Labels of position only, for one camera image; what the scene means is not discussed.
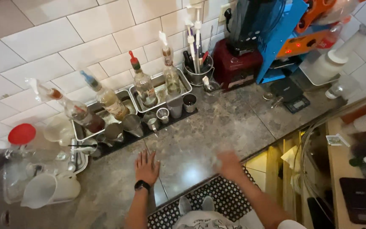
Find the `red blender base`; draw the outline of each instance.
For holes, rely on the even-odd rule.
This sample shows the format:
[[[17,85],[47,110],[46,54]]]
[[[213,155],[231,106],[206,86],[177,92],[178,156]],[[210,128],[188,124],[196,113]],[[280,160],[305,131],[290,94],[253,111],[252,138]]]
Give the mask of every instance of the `red blender base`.
[[[258,50],[235,57],[226,46],[226,39],[216,43],[213,51],[214,80],[224,91],[230,91],[255,82],[263,58]]]

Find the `countertop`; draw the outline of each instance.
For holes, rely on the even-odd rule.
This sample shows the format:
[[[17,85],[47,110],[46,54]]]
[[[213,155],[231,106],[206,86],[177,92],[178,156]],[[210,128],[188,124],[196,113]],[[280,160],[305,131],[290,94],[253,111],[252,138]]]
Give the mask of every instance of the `countertop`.
[[[328,133],[329,135],[340,134],[345,138],[348,143],[352,145],[354,140],[347,134],[344,134],[342,132],[342,124],[343,121],[340,118],[329,120],[327,122]],[[329,145],[328,149],[330,159],[331,184],[333,187],[333,203],[336,228],[366,228],[366,225],[355,224],[350,221],[339,181],[342,177],[364,178],[361,170],[358,167],[352,167],[348,162],[349,159],[353,158],[353,155],[350,152],[351,148],[346,147],[345,145]]]
[[[325,89],[307,92],[311,105],[296,114],[284,106],[270,108],[262,94],[268,84],[250,85],[221,95],[214,104],[202,102],[199,112],[143,140],[89,163],[78,174],[79,197],[41,209],[9,205],[11,228],[119,228],[132,201],[135,183],[133,161],[142,149],[157,151],[160,175],[150,210],[179,197],[215,175],[211,156],[215,149],[231,147],[242,159],[250,158],[283,136],[301,128],[340,105],[329,100]]]

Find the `black rubber mat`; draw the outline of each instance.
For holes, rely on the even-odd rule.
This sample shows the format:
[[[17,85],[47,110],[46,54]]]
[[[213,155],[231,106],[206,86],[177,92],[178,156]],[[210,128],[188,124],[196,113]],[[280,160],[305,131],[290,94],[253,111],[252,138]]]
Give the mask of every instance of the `black rubber mat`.
[[[246,168],[243,166],[242,169],[249,179],[256,184]],[[242,194],[239,187],[221,176],[218,176],[209,183],[193,190],[187,194],[186,197],[190,201],[192,210],[201,210],[201,204],[208,195],[213,198],[216,211],[232,222],[239,220],[242,216],[252,210],[251,205]],[[176,200],[148,216],[148,228],[171,228],[179,218],[179,200]]]

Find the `white t-shirt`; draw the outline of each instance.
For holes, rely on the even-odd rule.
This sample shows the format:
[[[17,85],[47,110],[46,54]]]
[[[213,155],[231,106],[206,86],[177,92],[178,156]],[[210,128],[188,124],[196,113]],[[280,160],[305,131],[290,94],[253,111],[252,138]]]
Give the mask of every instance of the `white t-shirt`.
[[[235,225],[216,211],[190,211],[176,222],[173,229],[247,229],[247,227]],[[279,224],[278,229],[306,228],[296,221],[285,220]]]

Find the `shoe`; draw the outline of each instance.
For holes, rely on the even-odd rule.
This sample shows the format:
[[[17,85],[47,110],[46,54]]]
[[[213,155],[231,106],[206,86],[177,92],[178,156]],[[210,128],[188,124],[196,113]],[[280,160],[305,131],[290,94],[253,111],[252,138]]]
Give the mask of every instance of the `shoe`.
[[[187,197],[182,196],[179,199],[179,211],[180,211],[180,215],[184,216],[186,215],[189,211],[191,211],[191,205],[190,205],[190,201],[189,199],[187,199]]]
[[[214,211],[216,208],[214,207],[214,201],[211,196],[206,196],[201,204],[201,209],[203,211]]]

